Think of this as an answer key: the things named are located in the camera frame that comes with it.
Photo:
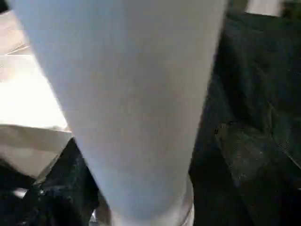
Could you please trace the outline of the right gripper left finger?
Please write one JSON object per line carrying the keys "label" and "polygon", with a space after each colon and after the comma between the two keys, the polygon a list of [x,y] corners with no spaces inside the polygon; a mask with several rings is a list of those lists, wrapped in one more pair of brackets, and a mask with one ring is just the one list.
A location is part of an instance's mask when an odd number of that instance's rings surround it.
{"label": "right gripper left finger", "polygon": [[26,192],[21,224],[87,226],[97,205],[97,185],[72,138],[54,165]]}

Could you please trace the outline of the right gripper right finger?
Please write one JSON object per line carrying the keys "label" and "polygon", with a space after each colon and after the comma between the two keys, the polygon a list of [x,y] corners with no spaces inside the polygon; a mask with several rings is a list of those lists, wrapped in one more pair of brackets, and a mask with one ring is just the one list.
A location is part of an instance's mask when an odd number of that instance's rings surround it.
{"label": "right gripper right finger", "polygon": [[301,224],[301,169],[260,130],[223,123],[215,132],[232,181],[256,226]]}

